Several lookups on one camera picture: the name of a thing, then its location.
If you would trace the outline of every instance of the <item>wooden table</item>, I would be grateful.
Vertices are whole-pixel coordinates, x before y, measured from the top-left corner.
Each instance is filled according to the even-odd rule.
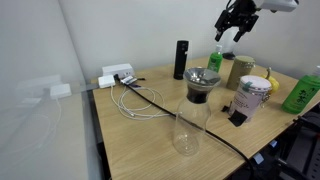
[[[187,67],[206,67],[208,58],[187,63]],[[226,82],[233,61],[223,60],[219,74],[222,82],[212,90],[209,104],[213,116],[208,120],[207,129],[239,148],[247,157],[283,132],[297,115],[281,110],[281,104],[293,89],[297,80],[280,73],[272,76],[280,82],[280,89],[260,108],[250,123],[235,127],[227,113],[221,112],[224,105],[233,100],[235,91],[226,89]],[[266,74],[265,68],[256,66],[252,75]],[[150,68],[136,73],[146,78],[138,84],[159,91],[166,109],[175,112],[182,98],[186,96],[184,80],[173,79],[173,65]],[[123,86],[114,87],[117,99]],[[150,98],[150,93],[142,92]],[[112,178],[117,179],[223,179],[244,163],[242,157],[226,145],[209,136],[204,136],[200,152],[192,157],[179,154],[172,145],[174,120],[166,116],[147,121],[131,120],[122,116],[112,102],[110,88],[94,90],[101,131]],[[320,100],[318,93],[304,112]],[[146,103],[136,95],[128,94],[125,103],[132,108]]]

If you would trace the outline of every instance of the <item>glass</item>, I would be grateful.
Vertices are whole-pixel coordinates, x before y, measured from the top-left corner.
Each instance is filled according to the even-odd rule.
[[[181,101],[177,110],[173,145],[186,156],[199,151],[206,123],[211,116],[208,96],[213,87],[219,85],[218,73],[206,68],[191,68],[184,72],[188,94]]]
[[[3,0],[0,9],[0,179],[104,179],[59,2]],[[72,95],[51,99],[61,84]]]

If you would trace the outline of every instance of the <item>green bottle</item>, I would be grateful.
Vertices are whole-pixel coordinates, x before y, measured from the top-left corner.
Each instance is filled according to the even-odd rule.
[[[217,45],[216,51],[213,52],[209,58],[207,69],[213,70],[215,72],[219,72],[221,62],[222,62],[222,54],[221,54],[222,46]]]
[[[291,114],[300,113],[320,89],[320,66],[311,75],[303,76],[282,104],[282,109]]]

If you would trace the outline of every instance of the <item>white power strip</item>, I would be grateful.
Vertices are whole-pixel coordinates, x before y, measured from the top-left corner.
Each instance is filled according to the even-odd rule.
[[[116,75],[118,74],[119,78],[125,78],[128,76],[134,76],[133,68],[130,64],[118,64],[113,66],[102,67],[103,76],[107,75]]]

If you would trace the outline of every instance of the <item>black cable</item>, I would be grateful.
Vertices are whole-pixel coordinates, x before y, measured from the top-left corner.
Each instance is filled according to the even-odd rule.
[[[228,1],[227,5],[226,5],[226,10],[228,10],[229,4],[230,4],[231,1],[232,1],[232,0],[229,0],[229,1]]]
[[[142,99],[144,99],[144,100],[147,101],[148,103],[154,105],[155,107],[157,107],[157,108],[159,108],[160,110],[168,113],[169,115],[171,115],[171,116],[173,116],[173,117],[176,117],[176,115],[175,115],[174,113],[172,113],[172,112],[168,111],[167,109],[164,109],[163,107],[161,107],[161,106],[155,104],[154,102],[150,101],[149,99],[147,99],[146,97],[144,97],[143,95],[141,95],[138,91],[136,91],[136,90],[135,90],[134,88],[132,88],[131,86],[129,86],[129,85],[127,85],[127,84],[123,84],[123,85],[125,85],[127,88],[129,88],[131,91],[133,91],[134,93],[136,93],[138,96],[140,96]],[[203,129],[203,128],[199,127],[198,125],[196,125],[196,124],[194,124],[194,123],[192,123],[192,122],[190,122],[190,121],[187,121],[187,120],[185,120],[185,121],[186,121],[187,123],[189,123],[190,125],[196,127],[196,128]],[[230,144],[230,143],[227,142],[226,140],[222,139],[221,137],[219,137],[218,135],[212,133],[211,131],[209,131],[209,130],[207,130],[207,129],[205,129],[205,132],[206,132],[207,134],[209,134],[210,136],[218,139],[220,142],[224,143],[225,145],[229,146],[229,147],[230,147],[231,149],[233,149],[234,151],[236,151],[236,152],[245,160],[245,162],[249,165],[249,168],[250,168],[250,177],[249,177],[249,179],[250,179],[250,180],[251,180],[251,179],[254,179],[254,169],[253,169],[252,163],[250,162],[250,160],[249,160],[238,148],[236,148],[235,146],[233,146],[232,144]]]

